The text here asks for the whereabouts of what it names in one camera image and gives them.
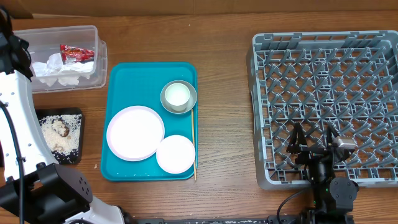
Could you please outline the white napkin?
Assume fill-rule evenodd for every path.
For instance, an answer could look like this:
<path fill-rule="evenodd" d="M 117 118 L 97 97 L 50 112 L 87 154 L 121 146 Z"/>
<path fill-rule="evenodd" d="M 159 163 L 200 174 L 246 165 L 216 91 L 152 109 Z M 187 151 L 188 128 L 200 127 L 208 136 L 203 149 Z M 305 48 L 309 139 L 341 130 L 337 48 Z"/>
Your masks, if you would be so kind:
<path fill-rule="evenodd" d="M 94 62 L 70 62 L 64 64 L 61 53 L 52 54 L 46 63 L 34 62 L 31 65 L 40 82 L 51 87 L 56 81 L 63 86 L 79 84 L 79 77 L 87 79 L 94 69 Z"/>

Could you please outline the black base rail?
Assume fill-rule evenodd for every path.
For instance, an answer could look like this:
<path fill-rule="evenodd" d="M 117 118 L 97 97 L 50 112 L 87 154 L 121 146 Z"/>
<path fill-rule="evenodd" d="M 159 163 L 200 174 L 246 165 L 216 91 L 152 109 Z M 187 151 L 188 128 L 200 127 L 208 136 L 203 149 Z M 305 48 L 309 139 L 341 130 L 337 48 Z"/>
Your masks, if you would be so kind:
<path fill-rule="evenodd" d="M 267 218 L 211 218 L 166 220 L 163 218 L 135 218 L 133 224 L 279 224 L 275 215 Z"/>

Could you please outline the rice food scraps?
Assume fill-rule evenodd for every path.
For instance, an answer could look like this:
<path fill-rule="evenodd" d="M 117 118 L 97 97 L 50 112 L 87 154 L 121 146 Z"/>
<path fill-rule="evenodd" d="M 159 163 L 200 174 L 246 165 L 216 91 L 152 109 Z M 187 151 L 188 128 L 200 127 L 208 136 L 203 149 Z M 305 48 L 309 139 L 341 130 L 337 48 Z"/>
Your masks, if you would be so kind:
<path fill-rule="evenodd" d="M 56 120 L 62 120 L 69 128 L 69 134 L 61 137 L 53 128 Z M 81 114 L 48 115 L 39 119 L 45 142 L 60 164 L 77 164 L 80 161 Z"/>

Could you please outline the black tray bin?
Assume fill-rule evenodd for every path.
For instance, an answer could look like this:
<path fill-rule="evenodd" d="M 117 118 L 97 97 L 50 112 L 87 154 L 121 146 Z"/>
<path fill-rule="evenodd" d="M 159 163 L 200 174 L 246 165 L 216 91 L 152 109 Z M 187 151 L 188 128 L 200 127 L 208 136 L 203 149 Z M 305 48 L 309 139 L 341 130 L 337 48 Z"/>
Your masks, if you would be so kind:
<path fill-rule="evenodd" d="M 79 108 L 36 110 L 45 141 L 60 164 L 81 161 L 85 116 Z"/>

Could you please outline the red snack wrapper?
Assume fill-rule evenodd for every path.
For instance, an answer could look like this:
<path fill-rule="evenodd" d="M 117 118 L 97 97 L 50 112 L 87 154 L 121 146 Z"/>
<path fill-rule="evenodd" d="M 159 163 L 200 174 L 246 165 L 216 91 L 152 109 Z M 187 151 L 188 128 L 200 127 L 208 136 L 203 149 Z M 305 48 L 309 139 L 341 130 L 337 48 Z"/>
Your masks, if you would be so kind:
<path fill-rule="evenodd" d="M 93 50 L 72 47 L 69 45 L 60 45 L 60 54 L 64 64 L 67 63 L 86 63 L 94 60 L 95 52 Z"/>

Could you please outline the clear plastic bin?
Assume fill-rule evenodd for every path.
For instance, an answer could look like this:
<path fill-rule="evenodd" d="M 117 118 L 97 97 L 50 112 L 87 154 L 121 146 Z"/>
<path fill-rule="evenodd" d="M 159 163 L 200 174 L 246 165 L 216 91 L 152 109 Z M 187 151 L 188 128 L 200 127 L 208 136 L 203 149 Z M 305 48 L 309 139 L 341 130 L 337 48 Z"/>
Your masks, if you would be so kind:
<path fill-rule="evenodd" d="M 93 50 L 94 69 L 89 79 L 80 76 L 79 84 L 63 86 L 56 81 L 51 87 L 42 83 L 35 76 L 32 77 L 32 91 L 34 93 L 49 93 L 57 91 L 84 90 L 101 88 L 106 83 L 108 53 L 106 43 L 99 38 L 95 26 L 51 27 L 43 29 L 17 30 L 18 37 L 28 41 L 28 51 L 34 62 L 46 63 L 52 54 L 60 53 L 60 45 L 69 45 Z"/>

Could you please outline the brown food chunk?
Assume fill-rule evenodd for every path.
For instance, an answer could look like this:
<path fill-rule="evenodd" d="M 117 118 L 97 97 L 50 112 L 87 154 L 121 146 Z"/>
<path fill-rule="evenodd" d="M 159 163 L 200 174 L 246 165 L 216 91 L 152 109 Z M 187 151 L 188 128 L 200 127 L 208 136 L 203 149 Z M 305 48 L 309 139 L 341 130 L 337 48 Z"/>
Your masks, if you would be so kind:
<path fill-rule="evenodd" d="M 70 131 L 68 126 L 62 120 L 56 120 L 53 123 L 53 128 L 54 128 L 54 130 L 56 130 L 56 132 L 58 132 L 58 134 L 61 137 L 68 136 L 69 131 Z"/>

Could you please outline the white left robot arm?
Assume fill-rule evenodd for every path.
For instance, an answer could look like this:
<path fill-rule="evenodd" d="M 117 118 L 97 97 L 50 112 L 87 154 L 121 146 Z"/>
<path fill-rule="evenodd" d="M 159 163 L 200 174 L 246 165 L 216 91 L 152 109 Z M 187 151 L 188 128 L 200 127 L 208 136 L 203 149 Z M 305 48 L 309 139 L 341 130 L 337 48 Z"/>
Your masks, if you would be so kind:
<path fill-rule="evenodd" d="M 92 193 L 85 176 L 47 147 L 32 100 L 28 42 L 1 35 L 1 207 L 21 223 L 130 223 L 121 207 Z"/>

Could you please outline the grey dish rack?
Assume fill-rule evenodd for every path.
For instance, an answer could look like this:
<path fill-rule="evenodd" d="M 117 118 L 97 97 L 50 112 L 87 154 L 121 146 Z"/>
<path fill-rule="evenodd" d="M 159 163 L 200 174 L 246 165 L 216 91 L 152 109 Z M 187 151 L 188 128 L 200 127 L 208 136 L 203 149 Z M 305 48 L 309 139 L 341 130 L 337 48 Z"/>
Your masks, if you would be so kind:
<path fill-rule="evenodd" d="M 333 126 L 357 148 L 337 175 L 362 187 L 397 186 L 397 32 L 260 33 L 247 54 L 257 183 L 308 185 L 286 151 L 295 123 L 309 145 Z"/>

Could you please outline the grey bowl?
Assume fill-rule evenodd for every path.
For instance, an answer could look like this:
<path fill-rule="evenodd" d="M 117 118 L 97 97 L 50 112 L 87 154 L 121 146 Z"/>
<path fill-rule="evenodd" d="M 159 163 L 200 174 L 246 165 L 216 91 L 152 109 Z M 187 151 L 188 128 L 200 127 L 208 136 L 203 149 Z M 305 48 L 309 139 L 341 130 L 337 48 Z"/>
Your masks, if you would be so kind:
<path fill-rule="evenodd" d="M 171 109 L 168 109 L 166 107 L 166 105 L 165 105 L 164 92 L 165 92 L 165 89 L 172 83 L 183 83 L 190 90 L 190 99 L 189 99 L 189 102 L 188 102 L 188 106 L 187 106 L 186 110 L 181 112 L 181 113 L 178 113 L 178 112 L 175 112 L 175 111 L 173 111 Z M 191 109 L 195 106 L 195 104 L 197 102 L 197 91 L 196 91 L 195 87 L 193 85 L 191 85 L 189 82 L 186 82 L 186 81 L 183 81 L 183 80 L 175 80 L 175 81 L 169 82 L 168 84 L 166 84 L 166 86 L 163 87 L 163 89 L 161 91 L 161 94 L 160 94 L 160 100 L 161 100 L 162 106 L 167 111 L 169 111 L 169 112 L 171 112 L 173 114 L 184 114 L 184 113 L 188 113 L 189 111 L 191 111 Z"/>

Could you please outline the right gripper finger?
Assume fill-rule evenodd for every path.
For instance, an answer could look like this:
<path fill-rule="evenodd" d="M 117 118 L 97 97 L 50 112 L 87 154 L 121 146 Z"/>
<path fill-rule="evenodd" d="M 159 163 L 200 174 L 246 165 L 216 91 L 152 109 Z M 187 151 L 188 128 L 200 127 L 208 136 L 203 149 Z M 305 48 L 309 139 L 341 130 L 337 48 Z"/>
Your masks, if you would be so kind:
<path fill-rule="evenodd" d="M 300 123 L 295 123 L 291 134 L 290 142 L 287 146 L 289 153 L 301 153 L 308 150 L 308 144 Z"/>
<path fill-rule="evenodd" d="M 332 124 L 326 128 L 326 147 L 328 149 L 336 149 L 338 147 L 338 140 L 340 135 Z"/>

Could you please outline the large pink plate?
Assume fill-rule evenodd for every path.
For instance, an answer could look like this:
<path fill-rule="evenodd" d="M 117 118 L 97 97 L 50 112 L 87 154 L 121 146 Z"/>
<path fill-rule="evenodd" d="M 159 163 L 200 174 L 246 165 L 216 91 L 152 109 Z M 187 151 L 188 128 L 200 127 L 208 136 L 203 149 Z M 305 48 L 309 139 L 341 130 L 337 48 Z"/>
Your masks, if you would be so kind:
<path fill-rule="evenodd" d="M 130 106 L 113 116 L 106 129 L 111 152 L 124 161 L 143 161 L 155 154 L 165 136 L 162 118 L 146 106 Z"/>

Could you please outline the cream cup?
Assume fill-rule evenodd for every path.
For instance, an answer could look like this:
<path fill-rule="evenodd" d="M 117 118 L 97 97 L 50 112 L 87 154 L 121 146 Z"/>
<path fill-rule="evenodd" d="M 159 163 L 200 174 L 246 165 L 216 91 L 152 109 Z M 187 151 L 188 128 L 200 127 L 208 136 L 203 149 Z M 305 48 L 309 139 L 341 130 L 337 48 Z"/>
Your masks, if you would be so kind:
<path fill-rule="evenodd" d="M 172 83 L 164 92 L 165 105 L 168 109 L 181 113 L 186 110 L 190 99 L 190 90 L 183 83 Z"/>

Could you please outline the small white plate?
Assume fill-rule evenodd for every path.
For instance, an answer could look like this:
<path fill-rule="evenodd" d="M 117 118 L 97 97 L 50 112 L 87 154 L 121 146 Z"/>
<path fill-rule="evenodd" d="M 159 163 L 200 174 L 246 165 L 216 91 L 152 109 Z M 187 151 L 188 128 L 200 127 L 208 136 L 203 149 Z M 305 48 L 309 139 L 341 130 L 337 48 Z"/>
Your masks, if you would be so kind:
<path fill-rule="evenodd" d="M 156 151 L 158 165 L 169 174 L 181 174 L 189 170 L 195 162 L 195 157 L 193 143 L 181 135 L 166 137 Z"/>

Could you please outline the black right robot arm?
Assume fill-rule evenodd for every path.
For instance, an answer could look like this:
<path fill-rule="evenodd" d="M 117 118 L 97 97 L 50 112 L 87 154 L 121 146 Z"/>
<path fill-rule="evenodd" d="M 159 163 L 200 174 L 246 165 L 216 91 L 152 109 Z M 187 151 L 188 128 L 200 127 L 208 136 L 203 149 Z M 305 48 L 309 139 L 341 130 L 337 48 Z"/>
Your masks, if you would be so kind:
<path fill-rule="evenodd" d="M 349 158 L 356 143 L 329 126 L 326 146 L 308 146 L 304 131 L 295 123 L 287 152 L 296 154 L 295 163 L 304 166 L 304 176 L 313 192 L 314 207 L 306 208 L 298 216 L 288 218 L 288 223 L 353 223 L 348 215 L 354 207 L 359 186 L 347 177 L 337 177 L 334 166 Z"/>

